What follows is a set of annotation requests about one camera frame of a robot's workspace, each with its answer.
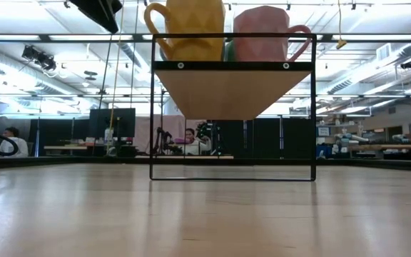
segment pink mug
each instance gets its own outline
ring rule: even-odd
[[[304,25],[289,27],[285,10],[260,6],[244,11],[234,19],[234,33],[311,33]],[[288,38],[234,38],[236,61],[295,61],[308,47],[310,39],[287,60]]]

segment black metal rack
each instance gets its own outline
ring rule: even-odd
[[[311,61],[310,62],[224,62],[224,61],[156,61],[156,41],[158,39],[172,39],[172,38],[293,38],[297,40],[311,39]],[[153,176],[153,165],[166,163],[164,158],[156,158],[153,152],[150,152],[149,166],[151,180],[189,180],[189,181],[207,181],[207,180],[225,180],[225,181],[315,181],[316,179],[316,81],[315,81],[315,62],[316,62],[316,34],[281,34],[281,33],[224,33],[224,34],[155,34],[152,38],[151,47],[151,108],[150,108],[150,146],[153,145],[153,123],[154,123],[154,97],[155,97],[155,73],[157,71],[309,71],[310,72],[310,137],[312,140],[312,148],[309,160],[280,160],[276,161],[277,165],[309,165],[310,178],[189,178],[189,177],[164,177],[157,178]],[[172,160],[172,164],[196,164],[196,165],[239,165],[245,163],[246,165],[264,164],[261,161],[252,160],[223,160],[221,158],[213,160],[201,160],[194,158]]]

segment wall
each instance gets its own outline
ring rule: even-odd
[[[363,128],[369,130],[402,126],[402,132],[409,133],[409,125],[411,124],[411,103],[396,105],[395,114],[389,114],[388,108],[389,107],[381,108],[373,117],[363,120]]]

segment yellow mug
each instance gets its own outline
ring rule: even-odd
[[[221,0],[167,0],[166,6],[149,4],[144,20],[152,34],[159,34],[150,13],[157,11],[166,22],[166,33],[203,34],[223,33],[225,7]],[[169,61],[220,61],[223,39],[159,39]]]

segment ceiling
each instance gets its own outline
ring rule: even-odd
[[[256,7],[256,0],[225,1],[230,5],[226,9],[225,31],[232,32],[233,19],[245,11]],[[336,0],[306,1],[291,0],[288,14],[290,25],[304,24],[309,26],[314,33],[339,33],[340,14]],[[349,33],[411,33],[411,1],[354,1],[357,6],[352,10],[351,0],[342,0],[341,7],[341,32]],[[264,4],[275,4],[274,6],[286,9],[286,0],[265,0]],[[145,6],[143,1],[125,1],[123,8],[124,20],[122,32],[126,34],[148,34],[149,31],[142,19]],[[118,23],[121,20],[122,11],[116,14]],[[164,20],[157,13],[152,14],[152,19],[158,30],[163,33]],[[105,34],[99,25],[86,18],[76,8],[66,9],[62,0],[0,0],[0,34]],[[23,43],[1,43],[0,54],[4,58],[13,59],[22,65],[27,65],[33,70],[41,69],[32,63],[26,63],[21,58],[21,53],[26,44]],[[57,62],[57,70],[46,72],[42,76],[53,77],[55,81],[71,87],[75,93],[96,94],[105,85],[106,91],[113,93],[116,85],[116,94],[132,94],[134,102],[148,103],[147,95],[150,86],[150,60],[151,44],[136,43],[129,44],[135,50],[137,64],[133,66],[130,56],[124,51],[118,50],[117,43],[112,43],[109,52],[109,69],[106,71],[106,59],[109,44],[32,44],[39,51],[45,51],[54,55]],[[331,81],[344,76],[352,70],[375,58],[376,50],[383,46],[382,43],[347,44],[340,50],[335,44],[318,44],[317,46],[317,81],[321,91],[322,86],[330,85]],[[289,47],[289,54],[297,51],[300,44],[293,43]],[[310,49],[308,49],[298,60],[310,60]],[[157,51],[156,59],[161,60]],[[87,81],[85,71],[96,72],[95,81]],[[309,94],[310,78],[306,78],[298,84],[292,94]],[[394,66],[382,69],[378,74],[366,78],[362,83],[380,86],[395,79]],[[161,93],[160,85],[156,87],[157,94]],[[292,104],[295,99],[284,100],[283,104]],[[128,102],[128,99],[117,98],[116,102]]]

